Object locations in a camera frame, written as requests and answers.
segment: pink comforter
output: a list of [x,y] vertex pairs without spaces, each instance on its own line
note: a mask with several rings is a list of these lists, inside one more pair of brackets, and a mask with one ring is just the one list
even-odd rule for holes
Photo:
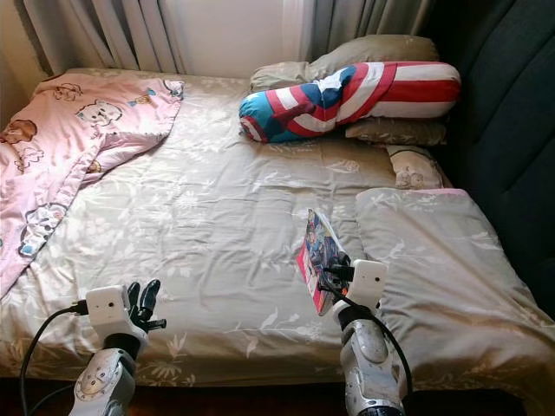
[[169,134],[182,87],[127,75],[62,75],[39,84],[0,133],[0,298],[82,185]]

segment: upholstered headboard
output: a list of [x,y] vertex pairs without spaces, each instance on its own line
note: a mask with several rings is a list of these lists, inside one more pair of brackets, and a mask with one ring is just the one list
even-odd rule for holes
[[463,92],[437,157],[555,318],[555,2],[443,0],[426,36]]

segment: colorful book cover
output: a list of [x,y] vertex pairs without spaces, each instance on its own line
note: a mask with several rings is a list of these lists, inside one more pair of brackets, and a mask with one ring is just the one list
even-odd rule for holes
[[310,297],[319,315],[325,315],[331,306],[333,294],[320,290],[318,280],[330,259],[344,251],[327,218],[322,213],[309,210],[303,245],[297,256],[297,264],[306,283]]

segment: captain america pillow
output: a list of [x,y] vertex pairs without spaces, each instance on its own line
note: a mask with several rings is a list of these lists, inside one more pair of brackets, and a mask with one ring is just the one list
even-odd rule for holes
[[322,80],[250,94],[239,108],[253,140],[317,137],[365,117],[434,119],[460,92],[455,68],[440,62],[362,62]]

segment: book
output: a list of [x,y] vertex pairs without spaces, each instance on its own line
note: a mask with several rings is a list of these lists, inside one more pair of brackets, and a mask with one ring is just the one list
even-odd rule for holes
[[328,219],[321,212],[309,209],[309,220],[303,245],[297,255],[297,265],[319,315],[325,315],[330,309],[333,294],[320,290],[318,281],[324,273],[323,269],[329,267],[330,260],[340,252],[344,252],[344,248]]

